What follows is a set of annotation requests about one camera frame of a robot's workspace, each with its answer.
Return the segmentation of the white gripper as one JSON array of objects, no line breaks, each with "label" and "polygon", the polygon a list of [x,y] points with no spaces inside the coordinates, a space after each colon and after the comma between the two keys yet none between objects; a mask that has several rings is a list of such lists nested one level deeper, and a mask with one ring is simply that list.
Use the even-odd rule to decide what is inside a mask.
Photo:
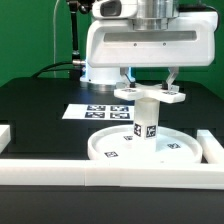
[{"label": "white gripper", "polygon": [[135,87],[130,67],[169,67],[170,90],[178,67],[208,66],[215,57],[216,12],[182,13],[166,30],[136,31],[129,20],[98,20],[89,28],[86,60],[92,67],[122,67],[122,84]]}]

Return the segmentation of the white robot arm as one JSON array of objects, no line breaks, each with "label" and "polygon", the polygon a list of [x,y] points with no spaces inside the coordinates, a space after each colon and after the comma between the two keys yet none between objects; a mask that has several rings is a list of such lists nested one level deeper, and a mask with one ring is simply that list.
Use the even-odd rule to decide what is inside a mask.
[{"label": "white robot arm", "polygon": [[178,0],[95,0],[80,81],[112,88],[133,68],[208,66],[215,57],[219,13]]}]

